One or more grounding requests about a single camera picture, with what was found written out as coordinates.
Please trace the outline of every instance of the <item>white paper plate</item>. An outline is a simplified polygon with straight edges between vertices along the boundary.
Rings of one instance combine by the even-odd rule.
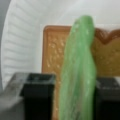
[[[72,25],[81,15],[91,15],[96,27],[120,28],[120,1],[12,0],[2,36],[3,86],[17,71],[41,72],[44,26]]]

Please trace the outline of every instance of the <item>gray surface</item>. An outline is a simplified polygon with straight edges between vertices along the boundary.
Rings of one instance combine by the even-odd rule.
[[[24,120],[24,99],[20,93],[28,75],[14,75],[0,94],[0,120]]]
[[[2,38],[3,26],[6,17],[6,13],[8,10],[8,6],[11,0],[0,0],[0,40]],[[0,92],[2,91],[2,78],[1,78],[1,70],[0,70]]]

